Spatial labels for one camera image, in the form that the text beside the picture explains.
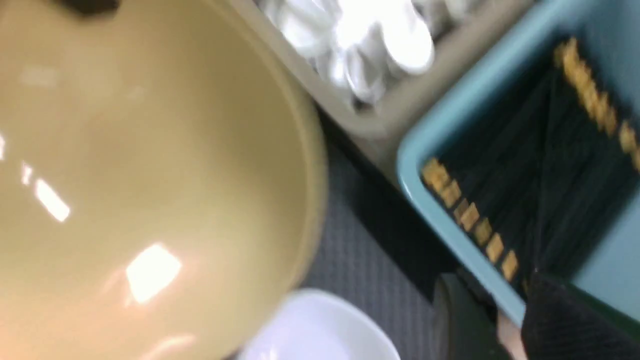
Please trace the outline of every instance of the utensil bin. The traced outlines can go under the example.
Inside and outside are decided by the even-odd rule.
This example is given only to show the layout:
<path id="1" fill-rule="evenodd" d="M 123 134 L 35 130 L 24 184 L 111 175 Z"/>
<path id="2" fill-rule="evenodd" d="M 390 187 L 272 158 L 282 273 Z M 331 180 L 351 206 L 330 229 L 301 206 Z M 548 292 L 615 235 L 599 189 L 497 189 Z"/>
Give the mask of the utensil bin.
<path id="1" fill-rule="evenodd" d="M 399 143 L 413 122 L 520 18 L 532 2 L 486 0 L 467 23 L 436 44 L 435 62 L 427 73 L 402 80 L 373 108 L 364 110 L 354 110 L 345 104 L 331 85 L 325 83 L 289 45 L 254 0 L 230 0 L 229 3 L 340 127 L 356 138 L 379 140 L 396 136 Z"/>
<path id="2" fill-rule="evenodd" d="M 420 171 L 432 156 L 486 113 L 526 72 L 543 49 L 561 37 L 579 35 L 606 89 L 640 113 L 640 1 L 548 0 L 536 3 L 407 134 L 399 149 L 397 175 L 404 194 L 459 260 L 521 325 L 525 302 L 474 242 L 428 192 Z M 640 197 L 630 203 L 572 282 L 612 307 L 640 320 Z"/>

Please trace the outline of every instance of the gray tablecloth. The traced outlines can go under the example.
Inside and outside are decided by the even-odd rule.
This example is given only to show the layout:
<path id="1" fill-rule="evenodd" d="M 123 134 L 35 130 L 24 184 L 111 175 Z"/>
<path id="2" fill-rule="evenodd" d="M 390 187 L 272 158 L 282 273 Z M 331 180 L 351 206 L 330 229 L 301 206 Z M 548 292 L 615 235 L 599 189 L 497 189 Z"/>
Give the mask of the gray tablecloth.
<path id="1" fill-rule="evenodd" d="M 352 194 L 366 179 L 333 147 L 329 159 L 324 234 L 303 287 L 330 291 L 359 307 L 389 335 L 403 360 L 428 360 L 431 305 L 359 219 Z M 379 194 L 360 192 L 368 195 Z"/>

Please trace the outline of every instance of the beige container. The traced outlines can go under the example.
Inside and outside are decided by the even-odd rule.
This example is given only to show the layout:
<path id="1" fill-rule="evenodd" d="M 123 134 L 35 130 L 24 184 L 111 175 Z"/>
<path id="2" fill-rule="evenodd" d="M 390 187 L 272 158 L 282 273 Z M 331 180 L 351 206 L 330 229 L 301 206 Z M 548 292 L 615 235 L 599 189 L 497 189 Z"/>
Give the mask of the beige container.
<path id="1" fill-rule="evenodd" d="M 319 239 L 307 97 L 217 0 L 1 5 L 0 359 L 237 349 Z"/>
<path id="2" fill-rule="evenodd" d="M 371 109 L 355 111 L 314 72 L 254 0 L 228 0 L 309 94 L 351 135 L 369 159 L 395 179 L 396 149 L 406 131 L 491 47 L 533 0 L 486 0 L 463 26 L 436 44 L 430 70 L 388 90 Z"/>

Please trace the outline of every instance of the tan bowl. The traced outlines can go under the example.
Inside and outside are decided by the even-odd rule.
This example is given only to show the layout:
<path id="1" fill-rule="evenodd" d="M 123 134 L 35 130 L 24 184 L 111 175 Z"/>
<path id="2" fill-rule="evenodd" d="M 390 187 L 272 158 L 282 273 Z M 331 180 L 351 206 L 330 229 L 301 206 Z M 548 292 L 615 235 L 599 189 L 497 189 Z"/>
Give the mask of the tan bowl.
<path id="1" fill-rule="evenodd" d="M 220 1 L 0 2 L 0 359 L 219 359 L 307 270 L 317 120 Z"/>

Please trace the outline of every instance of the blue plastic tray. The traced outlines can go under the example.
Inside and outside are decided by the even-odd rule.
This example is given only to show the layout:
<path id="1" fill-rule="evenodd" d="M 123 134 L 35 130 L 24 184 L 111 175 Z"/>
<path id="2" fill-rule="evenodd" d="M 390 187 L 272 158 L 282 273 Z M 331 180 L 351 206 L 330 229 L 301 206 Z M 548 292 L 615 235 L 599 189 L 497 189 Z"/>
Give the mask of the blue plastic tray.
<path id="1" fill-rule="evenodd" d="M 486 111 L 516 75 L 560 36 L 578 34 L 598 78 L 640 113 L 640 0 L 548 0 L 525 17 L 409 132 L 398 155 L 405 195 L 458 259 L 521 325 L 525 303 L 420 181 L 420 170 Z M 577 272 L 573 282 L 640 320 L 640 197 Z"/>

